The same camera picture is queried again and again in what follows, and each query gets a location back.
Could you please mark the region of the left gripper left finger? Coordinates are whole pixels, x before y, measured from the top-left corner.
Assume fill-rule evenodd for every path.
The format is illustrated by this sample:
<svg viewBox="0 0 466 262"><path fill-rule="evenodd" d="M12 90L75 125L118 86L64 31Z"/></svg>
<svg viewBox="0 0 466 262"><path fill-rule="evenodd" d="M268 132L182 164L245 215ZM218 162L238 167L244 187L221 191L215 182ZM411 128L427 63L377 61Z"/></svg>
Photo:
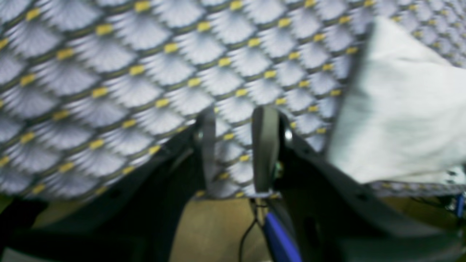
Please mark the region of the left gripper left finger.
<svg viewBox="0 0 466 262"><path fill-rule="evenodd" d="M1 215L15 229L2 262L166 262L185 205L213 171L215 113L169 139L150 160L90 203L52 224L18 228L44 204L16 202Z"/></svg>

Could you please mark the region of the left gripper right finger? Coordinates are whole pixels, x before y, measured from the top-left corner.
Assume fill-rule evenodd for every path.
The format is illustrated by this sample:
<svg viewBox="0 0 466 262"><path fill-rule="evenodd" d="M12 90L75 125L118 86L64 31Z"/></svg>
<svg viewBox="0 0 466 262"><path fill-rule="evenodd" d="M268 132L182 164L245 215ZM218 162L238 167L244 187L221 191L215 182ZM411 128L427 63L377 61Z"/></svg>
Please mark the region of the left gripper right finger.
<svg viewBox="0 0 466 262"><path fill-rule="evenodd" d="M456 262L461 230L415 221L323 159L271 106L252 114L256 192L279 192L304 262Z"/></svg>

